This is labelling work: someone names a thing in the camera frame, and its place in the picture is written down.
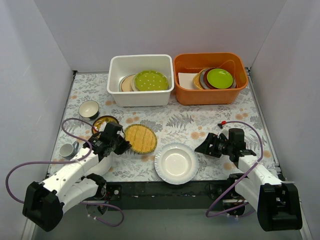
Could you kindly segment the woven bamboo round plate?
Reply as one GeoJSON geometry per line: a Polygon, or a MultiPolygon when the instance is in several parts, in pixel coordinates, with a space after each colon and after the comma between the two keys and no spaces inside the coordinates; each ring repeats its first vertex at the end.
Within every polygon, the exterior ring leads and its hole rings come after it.
{"type": "Polygon", "coordinates": [[[154,131],[142,124],[132,124],[124,130],[125,139],[130,142],[131,149],[137,154],[152,153],[158,144],[154,131]]]}

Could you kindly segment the beige bird pattern plate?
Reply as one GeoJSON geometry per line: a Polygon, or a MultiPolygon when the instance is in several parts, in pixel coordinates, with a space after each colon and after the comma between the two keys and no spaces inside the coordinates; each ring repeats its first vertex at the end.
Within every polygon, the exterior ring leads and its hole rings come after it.
{"type": "Polygon", "coordinates": [[[125,80],[122,83],[123,92],[133,92],[131,81],[133,80],[134,76],[134,74],[126,76],[125,80]]]}

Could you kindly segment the white watermelon pattern plate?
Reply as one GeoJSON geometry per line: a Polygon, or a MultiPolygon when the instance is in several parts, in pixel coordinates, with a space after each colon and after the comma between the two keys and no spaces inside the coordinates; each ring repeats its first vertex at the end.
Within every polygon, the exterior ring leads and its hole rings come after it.
{"type": "Polygon", "coordinates": [[[126,79],[126,76],[123,77],[120,82],[119,82],[119,85],[118,85],[118,89],[119,89],[119,92],[123,92],[123,88],[122,88],[122,85],[123,85],[123,81],[126,79]]]}

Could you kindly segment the green dotted scalloped plate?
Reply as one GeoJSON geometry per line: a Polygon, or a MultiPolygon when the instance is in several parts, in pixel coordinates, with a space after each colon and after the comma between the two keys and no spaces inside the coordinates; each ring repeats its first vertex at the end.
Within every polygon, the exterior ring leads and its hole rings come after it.
{"type": "Polygon", "coordinates": [[[166,76],[155,70],[144,70],[133,78],[133,84],[139,91],[165,91],[169,87],[166,76]]]}

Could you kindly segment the beige green floral plate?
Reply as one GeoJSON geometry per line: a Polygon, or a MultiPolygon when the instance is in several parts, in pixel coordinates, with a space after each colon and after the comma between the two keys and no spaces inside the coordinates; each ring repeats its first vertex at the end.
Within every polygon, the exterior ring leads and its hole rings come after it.
{"type": "Polygon", "coordinates": [[[140,90],[136,87],[136,83],[134,80],[131,81],[131,87],[134,92],[139,92],[140,90]]]}

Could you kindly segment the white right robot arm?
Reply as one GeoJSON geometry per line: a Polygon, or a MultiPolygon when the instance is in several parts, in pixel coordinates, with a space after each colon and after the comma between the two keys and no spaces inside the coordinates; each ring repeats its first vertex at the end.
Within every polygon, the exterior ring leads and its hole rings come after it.
{"type": "Polygon", "coordinates": [[[230,128],[224,133],[209,133],[195,152],[220,158],[228,156],[242,174],[230,175],[232,183],[213,202],[216,205],[226,194],[237,199],[242,196],[257,213],[261,228],[266,231],[300,230],[303,226],[300,198],[293,183],[285,183],[275,177],[256,153],[246,148],[245,132],[230,128]]]}

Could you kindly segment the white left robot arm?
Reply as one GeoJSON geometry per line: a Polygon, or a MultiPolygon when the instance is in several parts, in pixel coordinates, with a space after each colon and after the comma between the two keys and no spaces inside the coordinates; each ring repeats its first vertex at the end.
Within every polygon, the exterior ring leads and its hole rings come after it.
{"type": "Polygon", "coordinates": [[[103,175],[113,165],[114,155],[122,155],[131,148],[122,132],[120,124],[108,122],[68,164],[44,181],[32,182],[26,189],[22,214],[49,232],[75,205],[88,198],[105,198],[107,181],[103,175]]]}

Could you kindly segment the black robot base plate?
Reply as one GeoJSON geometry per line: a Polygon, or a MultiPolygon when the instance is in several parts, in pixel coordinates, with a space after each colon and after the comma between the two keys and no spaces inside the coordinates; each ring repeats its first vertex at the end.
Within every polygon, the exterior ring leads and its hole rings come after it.
{"type": "Polygon", "coordinates": [[[209,206],[231,185],[228,180],[194,180],[181,185],[164,181],[109,182],[106,203],[125,210],[193,210],[209,206]]]}

